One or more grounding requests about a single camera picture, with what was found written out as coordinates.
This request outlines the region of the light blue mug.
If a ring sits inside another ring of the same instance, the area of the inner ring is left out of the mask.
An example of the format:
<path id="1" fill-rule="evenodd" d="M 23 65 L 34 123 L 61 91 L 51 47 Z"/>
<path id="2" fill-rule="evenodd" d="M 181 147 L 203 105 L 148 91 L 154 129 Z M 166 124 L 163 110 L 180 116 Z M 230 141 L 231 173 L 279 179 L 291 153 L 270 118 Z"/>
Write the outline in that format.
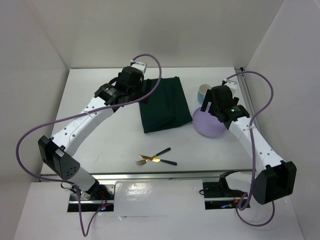
<path id="1" fill-rule="evenodd" d="M 212 86 L 209 84 L 202 84 L 199 86 L 198 92 L 197 92 L 197 101 L 200 105 L 203 104 L 207 90 L 210 90 L 211 88 Z"/>

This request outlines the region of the lilac plate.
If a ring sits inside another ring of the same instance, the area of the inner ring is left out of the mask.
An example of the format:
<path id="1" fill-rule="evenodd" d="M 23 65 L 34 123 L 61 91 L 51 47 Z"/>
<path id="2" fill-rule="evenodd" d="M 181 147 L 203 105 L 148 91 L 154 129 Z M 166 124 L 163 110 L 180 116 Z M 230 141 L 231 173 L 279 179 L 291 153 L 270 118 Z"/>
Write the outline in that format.
<path id="1" fill-rule="evenodd" d="M 199 134 L 211 139 L 220 138 L 227 131 L 225 125 L 217 117 L 207 111 L 201 111 L 200 107 L 193 113 L 192 125 Z"/>

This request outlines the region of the dark green cloth placemat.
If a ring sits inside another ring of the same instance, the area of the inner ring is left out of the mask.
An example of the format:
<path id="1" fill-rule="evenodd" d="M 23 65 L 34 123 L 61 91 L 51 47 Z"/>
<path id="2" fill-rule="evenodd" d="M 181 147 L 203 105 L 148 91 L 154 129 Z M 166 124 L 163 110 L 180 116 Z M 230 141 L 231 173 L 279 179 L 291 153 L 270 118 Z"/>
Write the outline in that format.
<path id="1" fill-rule="evenodd" d="M 139 103 L 139 110 L 145 134 L 178 128 L 193 120 L 178 76 L 162 78 L 156 90 Z"/>

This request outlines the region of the gold fork black handle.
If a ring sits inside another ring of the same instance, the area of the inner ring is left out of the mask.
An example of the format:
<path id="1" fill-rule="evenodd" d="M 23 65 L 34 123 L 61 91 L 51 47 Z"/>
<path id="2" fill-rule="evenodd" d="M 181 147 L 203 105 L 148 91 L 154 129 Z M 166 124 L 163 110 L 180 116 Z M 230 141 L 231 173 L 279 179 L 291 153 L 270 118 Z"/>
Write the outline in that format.
<path id="1" fill-rule="evenodd" d="M 162 155 L 162 154 L 164 154 L 164 153 L 169 152 L 170 150 L 171 150 L 171 148 L 168 147 L 168 148 L 158 152 L 154 156 L 139 155 L 141 160 L 138 160 L 135 163 L 136 163 L 137 166 L 142 166 L 142 165 L 146 164 L 149 161 L 158 163 L 158 162 L 160 162 L 160 159 L 158 159 L 157 157 Z"/>

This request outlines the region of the gold knife black handle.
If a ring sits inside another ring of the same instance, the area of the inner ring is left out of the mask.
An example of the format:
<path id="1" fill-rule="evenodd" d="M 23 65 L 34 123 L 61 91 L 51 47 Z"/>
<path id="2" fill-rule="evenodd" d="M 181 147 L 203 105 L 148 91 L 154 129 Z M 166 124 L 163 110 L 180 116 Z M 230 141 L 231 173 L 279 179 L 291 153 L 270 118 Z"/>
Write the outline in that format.
<path id="1" fill-rule="evenodd" d="M 138 160 L 135 162 L 137 166 L 142 166 L 142 165 L 146 164 L 148 161 L 155 162 L 155 163 L 161 162 L 161 163 L 169 164 L 172 166 L 178 165 L 177 162 L 156 158 L 155 156 L 153 156 L 153 157 L 149 157 L 149 156 L 145 156 L 145 155 L 139 155 L 139 156 L 141 157 L 141 160 Z"/>

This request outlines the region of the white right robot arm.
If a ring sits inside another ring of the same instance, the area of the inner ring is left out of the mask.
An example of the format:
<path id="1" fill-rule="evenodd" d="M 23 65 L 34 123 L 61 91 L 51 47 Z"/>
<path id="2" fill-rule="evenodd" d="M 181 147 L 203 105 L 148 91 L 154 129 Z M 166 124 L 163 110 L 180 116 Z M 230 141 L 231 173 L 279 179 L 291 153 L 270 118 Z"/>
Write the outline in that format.
<path id="1" fill-rule="evenodd" d="M 238 101 L 227 85 L 215 86 L 207 90 L 200 109 L 223 123 L 255 162 L 250 174 L 239 171 L 221 174 L 220 194 L 230 196 L 235 190 L 251 193 L 261 205 L 291 195 L 297 173 L 295 164 L 284 161 L 272 150 Z"/>

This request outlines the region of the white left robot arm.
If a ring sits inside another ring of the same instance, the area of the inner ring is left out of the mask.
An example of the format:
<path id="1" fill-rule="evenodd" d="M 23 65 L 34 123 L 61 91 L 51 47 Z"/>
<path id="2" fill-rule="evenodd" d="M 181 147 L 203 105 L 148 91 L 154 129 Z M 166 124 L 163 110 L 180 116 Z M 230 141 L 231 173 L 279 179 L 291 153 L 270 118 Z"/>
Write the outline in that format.
<path id="1" fill-rule="evenodd" d="M 42 136 L 38 141 L 43 162 L 62 180 L 78 186 L 88 200 L 99 197 L 103 188 L 73 156 L 93 130 L 118 110 L 118 104 L 142 96 L 146 69 L 147 65 L 142 62 L 133 62 L 124 67 L 117 77 L 98 88 L 81 117 L 71 121 L 50 138 Z"/>

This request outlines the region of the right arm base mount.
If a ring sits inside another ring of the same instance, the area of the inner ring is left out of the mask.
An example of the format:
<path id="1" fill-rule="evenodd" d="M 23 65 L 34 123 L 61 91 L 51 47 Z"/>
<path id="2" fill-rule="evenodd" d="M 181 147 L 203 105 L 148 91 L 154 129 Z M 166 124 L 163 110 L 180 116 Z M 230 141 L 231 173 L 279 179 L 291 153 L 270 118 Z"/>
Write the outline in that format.
<path id="1" fill-rule="evenodd" d="M 206 210 L 235 209 L 244 195 L 239 190 L 222 190 L 219 182 L 203 182 L 199 194 L 204 197 Z"/>

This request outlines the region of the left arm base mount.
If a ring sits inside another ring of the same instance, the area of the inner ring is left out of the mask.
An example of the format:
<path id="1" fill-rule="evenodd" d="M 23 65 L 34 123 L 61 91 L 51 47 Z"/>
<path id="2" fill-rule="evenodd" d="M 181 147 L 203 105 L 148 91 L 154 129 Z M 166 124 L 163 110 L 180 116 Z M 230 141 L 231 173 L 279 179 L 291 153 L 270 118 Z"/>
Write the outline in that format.
<path id="1" fill-rule="evenodd" d="M 100 191 L 96 196 L 90 196 L 84 191 L 81 191 L 80 204 L 81 211 L 84 213 L 94 213 L 98 208 L 103 207 L 101 212 L 113 212 L 114 211 L 114 198 L 116 183 L 114 181 L 102 181 L 103 185 L 102 191 Z M 61 187 L 65 190 L 70 191 L 67 212 L 68 213 L 78 213 L 78 197 L 76 188 L 74 186 L 64 186 Z"/>

